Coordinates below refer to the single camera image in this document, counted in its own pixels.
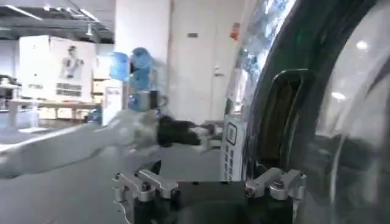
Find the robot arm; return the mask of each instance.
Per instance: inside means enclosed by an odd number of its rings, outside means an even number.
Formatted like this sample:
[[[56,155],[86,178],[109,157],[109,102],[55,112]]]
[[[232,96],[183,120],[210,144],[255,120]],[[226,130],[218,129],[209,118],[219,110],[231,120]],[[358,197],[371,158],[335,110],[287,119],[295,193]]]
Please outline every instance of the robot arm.
[[[119,112],[104,127],[85,124],[0,147],[0,178],[47,172],[78,163],[98,155],[108,146],[118,149],[145,149],[172,143],[200,145],[199,135],[191,131],[195,125],[157,118],[154,111]]]

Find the machine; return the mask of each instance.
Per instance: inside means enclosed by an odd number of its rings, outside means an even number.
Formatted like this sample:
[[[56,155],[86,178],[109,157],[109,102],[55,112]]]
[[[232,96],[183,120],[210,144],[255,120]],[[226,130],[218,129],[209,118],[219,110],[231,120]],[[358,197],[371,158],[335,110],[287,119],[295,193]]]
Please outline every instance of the machine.
[[[389,12],[387,0],[258,1],[228,94],[222,181],[118,173],[127,223],[389,223]],[[194,125],[144,116],[86,133],[123,146],[201,143]],[[23,167],[13,152],[24,145],[2,151],[8,173],[56,167]]]

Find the white panel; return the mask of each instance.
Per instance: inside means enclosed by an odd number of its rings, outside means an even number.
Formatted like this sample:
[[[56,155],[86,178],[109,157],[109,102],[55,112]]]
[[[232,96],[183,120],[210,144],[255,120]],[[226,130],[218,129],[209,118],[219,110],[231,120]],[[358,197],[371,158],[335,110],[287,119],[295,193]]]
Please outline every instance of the white panel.
[[[0,74],[15,76],[17,45],[18,42],[13,40],[0,41]]]
[[[51,87],[51,64],[49,56],[49,37],[21,37],[20,73],[18,81],[22,84],[21,96],[48,98],[53,96]]]
[[[174,1],[169,109],[178,119],[210,118],[217,0]],[[189,38],[197,33],[197,38]]]
[[[98,44],[97,48],[98,52],[93,67],[93,78],[109,79],[112,63],[110,54],[113,52],[114,44]]]

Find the metal bracket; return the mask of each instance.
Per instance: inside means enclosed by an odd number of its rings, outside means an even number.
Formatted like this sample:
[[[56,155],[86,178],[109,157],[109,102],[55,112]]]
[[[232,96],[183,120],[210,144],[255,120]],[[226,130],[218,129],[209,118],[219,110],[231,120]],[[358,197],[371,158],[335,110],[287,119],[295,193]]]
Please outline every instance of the metal bracket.
[[[126,177],[119,173],[115,175],[113,180],[116,182],[114,190],[115,201],[117,202],[126,201],[127,191],[131,191],[134,197],[139,199],[139,201],[146,202],[151,201],[154,198],[155,188],[134,175]]]
[[[179,187],[176,181],[167,180],[150,170],[139,171],[138,178],[156,188],[165,199],[171,199],[172,192]]]
[[[246,190],[251,197],[258,198],[264,196],[265,189],[273,182],[280,179],[283,171],[278,168],[271,168],[254,180],[246,183]]]
[[[299,170],[290,170],[280,180],[269,187],[271,197],[276,200],[286,200],[288,196],[302,200],[306,191],[306,175]]]

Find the gray floor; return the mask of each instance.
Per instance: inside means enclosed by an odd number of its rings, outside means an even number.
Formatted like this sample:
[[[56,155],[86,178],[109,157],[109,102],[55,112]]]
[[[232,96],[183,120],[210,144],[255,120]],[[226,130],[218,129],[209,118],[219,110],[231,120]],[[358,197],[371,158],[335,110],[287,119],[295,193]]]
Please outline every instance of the gray floor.
[[[2,116],[0,114],[0,127],[5,121]],[[28,120],[28,114],[22,114],[18,125],[28,126]],[[12,136],[12,142],[31,137],[9,131],[6,135]],[[161,158],[164,177],[190,181],[219,179],[218,151],[198,155],[178,145],[162,150]],[[0,180],[0,223],[125,223],[113,204],[111,179],[118,171],[136,170],[143,161],[143,156],[122,156],[117,150],[107,149],[80,164],[39,175]]]

